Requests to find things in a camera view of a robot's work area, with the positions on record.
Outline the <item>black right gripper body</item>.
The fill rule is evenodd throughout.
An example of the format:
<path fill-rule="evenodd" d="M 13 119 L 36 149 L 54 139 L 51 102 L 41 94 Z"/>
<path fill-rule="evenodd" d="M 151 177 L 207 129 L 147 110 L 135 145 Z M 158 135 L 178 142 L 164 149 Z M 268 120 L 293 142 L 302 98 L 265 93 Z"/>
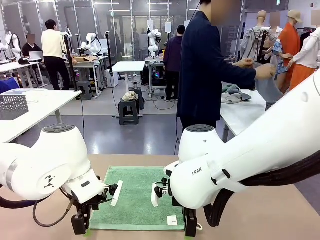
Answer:
<path fill-rule="evenodd" d="M 197 219 L 197 211 L 195 209 L 189 209 L 183 207 L 183 218 L 185 220 L 191 219 L 191 220 L 196 220 Z"/>

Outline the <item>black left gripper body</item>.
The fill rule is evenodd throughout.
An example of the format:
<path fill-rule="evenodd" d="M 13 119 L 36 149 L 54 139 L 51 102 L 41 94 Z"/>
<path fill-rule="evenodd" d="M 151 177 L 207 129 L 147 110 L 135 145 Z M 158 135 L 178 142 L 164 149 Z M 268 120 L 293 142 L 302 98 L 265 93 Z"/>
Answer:
<path fill-rule="evenodd" d="M 78 200 L 74 201 L 74 206 L 76 207 L 77 211 L 81 211 L 82 214 L 90 215 L 92 210 L 99 210 L 99 205 L 101 203 L 101 196 L 94 196 L 90 200 L 79 203 Z"/>

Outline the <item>person's left hand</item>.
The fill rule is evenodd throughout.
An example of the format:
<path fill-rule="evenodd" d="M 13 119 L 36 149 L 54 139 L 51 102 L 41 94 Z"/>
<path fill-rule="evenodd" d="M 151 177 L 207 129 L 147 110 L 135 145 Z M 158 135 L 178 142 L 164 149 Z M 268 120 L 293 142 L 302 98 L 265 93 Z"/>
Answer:
<path fill-rule="evenodd" d="M 242 60 L 235 62 L 233 65 L 240 68 L 252 68 L 254 60 L 252 58 L 243 58 Z"/>

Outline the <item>person's right hand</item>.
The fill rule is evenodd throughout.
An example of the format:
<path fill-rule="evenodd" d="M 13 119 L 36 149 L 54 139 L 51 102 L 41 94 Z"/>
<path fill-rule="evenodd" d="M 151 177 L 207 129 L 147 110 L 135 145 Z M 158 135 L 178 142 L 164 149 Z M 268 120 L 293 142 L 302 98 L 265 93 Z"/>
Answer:
<path fill-rule="evenodd" d="M 276 67 L 270 63 L 263 64 L 255 69 L 256 71 L 256 80 L 267 80 L 271 79 L 276 74 Z"/>

